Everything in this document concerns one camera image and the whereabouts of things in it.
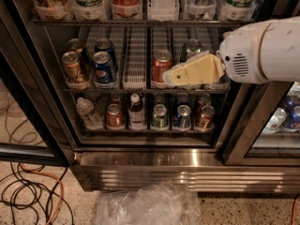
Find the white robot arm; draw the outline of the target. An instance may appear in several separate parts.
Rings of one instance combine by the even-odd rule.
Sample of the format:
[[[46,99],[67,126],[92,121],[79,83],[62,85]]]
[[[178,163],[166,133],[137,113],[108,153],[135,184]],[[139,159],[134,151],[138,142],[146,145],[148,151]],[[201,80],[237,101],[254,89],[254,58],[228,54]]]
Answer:
[[[200,52],[163,73],[170,87],[216,83],[297,82],[300,79],[300,18],[247,24],[220,43],[218,54]]]

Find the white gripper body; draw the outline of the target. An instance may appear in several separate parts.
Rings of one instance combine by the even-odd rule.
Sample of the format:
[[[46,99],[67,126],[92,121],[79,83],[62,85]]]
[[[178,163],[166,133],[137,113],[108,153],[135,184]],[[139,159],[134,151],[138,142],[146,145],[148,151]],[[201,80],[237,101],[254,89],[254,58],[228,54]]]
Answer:
[[[270,44],[271,28],[275,20],[255,22],[240,27],[224,38],[219,55],[228,77],[237,83],[269,83],[264,73],[273,55]]]

